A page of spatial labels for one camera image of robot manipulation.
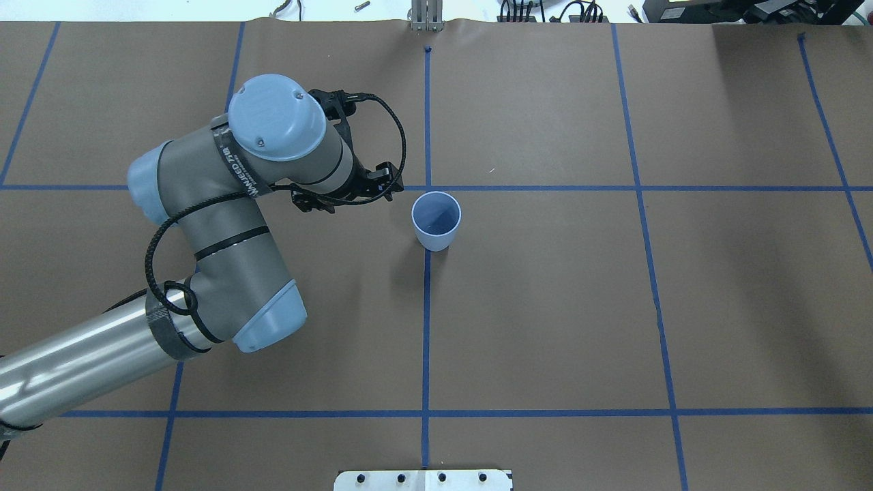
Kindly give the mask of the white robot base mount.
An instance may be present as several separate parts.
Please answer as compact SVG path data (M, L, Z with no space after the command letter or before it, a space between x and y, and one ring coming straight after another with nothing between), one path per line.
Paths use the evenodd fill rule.
M412 469L345 471L334 490L514 490L511 471L501 469Z

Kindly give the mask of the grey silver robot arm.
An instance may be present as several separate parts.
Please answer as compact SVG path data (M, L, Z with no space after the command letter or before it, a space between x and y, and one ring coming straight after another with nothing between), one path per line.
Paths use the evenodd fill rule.
M279 342L308 312L258 199L288 192L302 212L367 205L402 192L399 164L367 170L347 118L373 93L306 90L281 74L250 78L226 112L130 165L131 198L156 225L146 286L101 315L2 358L2 441L40 428L157 371L231 341Z

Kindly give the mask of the black open-frame gripper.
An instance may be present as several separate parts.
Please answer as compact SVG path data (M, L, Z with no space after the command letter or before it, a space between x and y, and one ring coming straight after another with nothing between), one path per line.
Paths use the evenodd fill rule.
M371 204L377 200L393 200L393 194L403 192L404 127L397 114L379 96L373 93L349 93L343 90L327 92L311 89L308 92L319 104L334 133L340 137L341 152L336 168L316 183L290 185L292 202L300 211L336 212L338 206ZM381 162L374 170L361 164L353 151L351 125L347 121L362 102L377 103L395 122L401 140L401 162Z

